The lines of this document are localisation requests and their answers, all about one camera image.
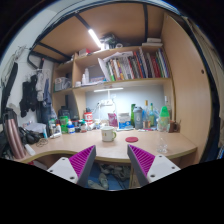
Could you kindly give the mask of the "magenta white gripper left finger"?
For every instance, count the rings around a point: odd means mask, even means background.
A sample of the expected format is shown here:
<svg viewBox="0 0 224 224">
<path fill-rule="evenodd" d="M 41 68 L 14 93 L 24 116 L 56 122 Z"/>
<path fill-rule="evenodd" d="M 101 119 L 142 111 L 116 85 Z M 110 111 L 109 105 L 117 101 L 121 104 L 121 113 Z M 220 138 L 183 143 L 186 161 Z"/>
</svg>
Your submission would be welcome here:
<svg viewBox="0 0 224 224">
<path fill-rule="evenodd" d="M 48 172 L 84 187 L 96 157 L 96 146 L 90 146 L 70 158 L 61 157 Z"/>
</svg>

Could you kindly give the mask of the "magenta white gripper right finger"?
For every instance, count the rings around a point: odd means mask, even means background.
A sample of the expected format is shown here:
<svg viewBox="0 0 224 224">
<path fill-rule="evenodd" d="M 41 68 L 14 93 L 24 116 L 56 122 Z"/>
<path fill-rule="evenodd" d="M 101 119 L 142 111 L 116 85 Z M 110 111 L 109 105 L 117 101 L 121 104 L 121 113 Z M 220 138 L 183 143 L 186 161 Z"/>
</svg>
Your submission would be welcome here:
<svg viewBox="0 0 224 224">
<path fill-rule="evenodd" d="M 180 170 L 166 156 L 153 155 L 133 145 L 127 146 L 127 154 L 141 186 L 155 182 Z"/>
</svg>

